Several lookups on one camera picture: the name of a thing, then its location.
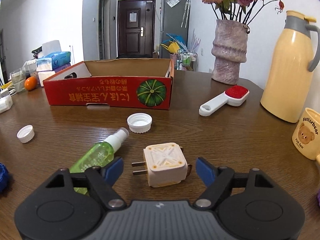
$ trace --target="bear illustration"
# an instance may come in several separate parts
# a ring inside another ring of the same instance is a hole
[[[309,128],[304,125],[304,123],[302,123],[300,125],[298,137],[301,143],[308,144],[315,139],[315,134],[311,132]]]

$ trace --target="textured vase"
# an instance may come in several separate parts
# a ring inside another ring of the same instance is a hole
[[[247,61],[248,27],[237,21],[217,20],[212,55],[216,57],[212,78],[215,81],[236,85],[240,63]]]

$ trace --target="plastic cup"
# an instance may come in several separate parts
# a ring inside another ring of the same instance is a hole
[[[15,71],[12,71],[10,73],[10,78],[12,81],[12,84],[16,90],[17,93],[24,90],[24,83],[26,81],[26,70],[25,68],[19,68]]]

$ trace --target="gray thermos handle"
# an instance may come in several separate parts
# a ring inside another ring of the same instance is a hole
[[[316,66],[318,65],[318,63],[320,61],[320,29],[317,26],[311,25],[311,24],[306,24],[306,29],[309,31],[313,31],[313,32],[318,33],[318,47],[317,47],[316,55],[315,55],[314,59],[310,61],[309,66],[308,66],[308,70],[310,72],[312,72],[315,70]]]

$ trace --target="pumpkin illustration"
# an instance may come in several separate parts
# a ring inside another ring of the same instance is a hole
[[[159,106],[165,100],[166,93],[165,85],[156,79],[142,82],[137,89],[139,101],[148,107]]]

